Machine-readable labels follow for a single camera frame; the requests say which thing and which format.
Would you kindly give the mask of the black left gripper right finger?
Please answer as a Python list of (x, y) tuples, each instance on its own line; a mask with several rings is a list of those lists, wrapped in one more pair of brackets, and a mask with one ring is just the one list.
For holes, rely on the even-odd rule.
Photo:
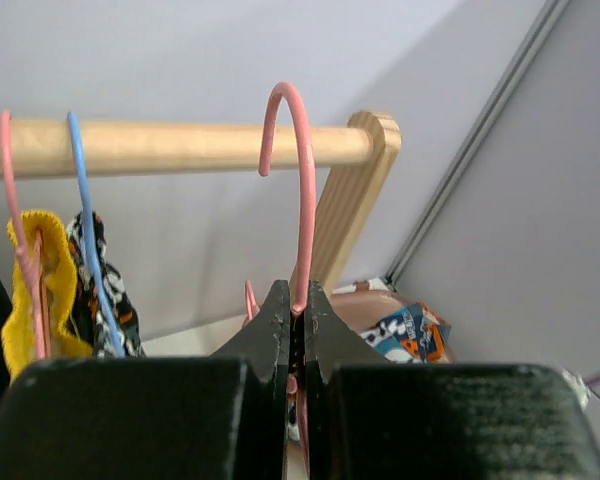
[(534, 364), (399, 364), (312, 282), (304, 313), (313, 479), (600, 479), (576, 395)]

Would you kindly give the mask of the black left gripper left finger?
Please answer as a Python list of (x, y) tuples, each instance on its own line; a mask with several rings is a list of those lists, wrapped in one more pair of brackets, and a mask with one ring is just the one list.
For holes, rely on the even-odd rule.
[(0, 403), (0, 479), (281, 479), (290, 292), (205, 357), (27, 367)]

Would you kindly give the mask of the blue orange patterned shorts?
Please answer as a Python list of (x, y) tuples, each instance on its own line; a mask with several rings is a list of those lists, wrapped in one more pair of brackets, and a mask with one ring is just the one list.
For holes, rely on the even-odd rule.
[(371, 348), (398, 363), (434, 363), (444, 348), (438, 325), (424, 317), (418, 302), (357, 334)]

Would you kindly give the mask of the pink wire hanger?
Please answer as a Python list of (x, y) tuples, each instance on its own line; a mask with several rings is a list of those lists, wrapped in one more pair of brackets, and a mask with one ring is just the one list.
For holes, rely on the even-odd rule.
[[(289, 82), (276, 84), (269, 96), (260, 148), (258, 172), (266, 177), (271, 168), (276, 120), (280, 103), (286, 101), (292, 117), (296, 138), (300, 175), (300, 217), (297, 259), (295, 265), (295, 296), (291, 306), (292, 321), (297, 322), (308, 304), (310, 270), (313, 253), (316, 212), (316, 167), (313, 157), (311, 130), (302, 97)], [(310, 470), (307, 394), (301, 371), (304, 361), (289, 372), (287, 392), (294, 399), (299, 443), (305, 470)]]
[(34, 239), (33, 253), (30, 254), (15, 183), (11, 151), (10, 120), (10, 111), (7, 109), (3, 110), (0, 114), (0, 146), (3, 181), (11, 221), (16, 236), (16, 258), (32, 301), (36, 356), (38, 359), (44, 359), (51, 353), (51, 337), (47, 290), (42, 280), (43, 268), (41, 260), (43, 253), (43, 238), (42, 233), (37, 230)]

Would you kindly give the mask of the camouflage orange black shorts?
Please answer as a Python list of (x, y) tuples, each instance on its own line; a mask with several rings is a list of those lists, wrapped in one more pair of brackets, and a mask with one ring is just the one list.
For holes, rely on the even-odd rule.
[(69, 320), (70, 331), (93, 348), (96, 357), (114, 357), (116, 346), (111, 338), (111, 324), (105, 313), (110, 310), (125, 357), (146, 355), (140, 338), (140, 322), (132, 305), (120, 272), (106, 261), (107, 243), (104, 224), (93, 216), (97, 281), (88, 268), (83, 240), (82, 218), (76, 215), (66, 226), (69, 252), (77, 271), (74, 304)]

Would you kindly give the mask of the yellow shorts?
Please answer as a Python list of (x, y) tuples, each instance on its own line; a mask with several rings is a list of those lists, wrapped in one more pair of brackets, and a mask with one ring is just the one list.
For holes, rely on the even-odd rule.
[[(54, 358), (90, 357), (93, 347), (71, 332), (77, 270), (64, 225), (55, 213), (25, 210), (21, 219), (27, 241), (42, 232), (44, 281), (50, 293), (49, 319)], [(12, 379), (36, 361), (32, 301), (18, 262), (12, 274), (12, 311), (1, 329), (3, 356)]]

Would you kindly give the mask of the blue wire hanger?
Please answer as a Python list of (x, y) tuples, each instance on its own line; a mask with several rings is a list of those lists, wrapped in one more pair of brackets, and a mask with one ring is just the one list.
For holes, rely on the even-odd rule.
[(104, 289), (102, 270), (96, 247), (96, 237), (94, 228), (94, 215), (92, 209), (91, 196), (88, 185), (88, 176), (85, 166), (84, 150), (82, 137), (79, 128), (79, 122), (76, 115), (69, 111), (67, 114), (70, 140), (72, 145), (73, 158), (75, 162), (76, 176), (82, 204), (82, 239), (84, 244), (84, 259), (86, 260), (89, 272), (94, 279), (97, 288), (97, 294), (100, 302), (100, 310), (108, 326), (108, 338), (113, 348), (114, 355), (117, 358), (123, 358), (125, 351), (121, 337), (117, 328), (115, 317)]

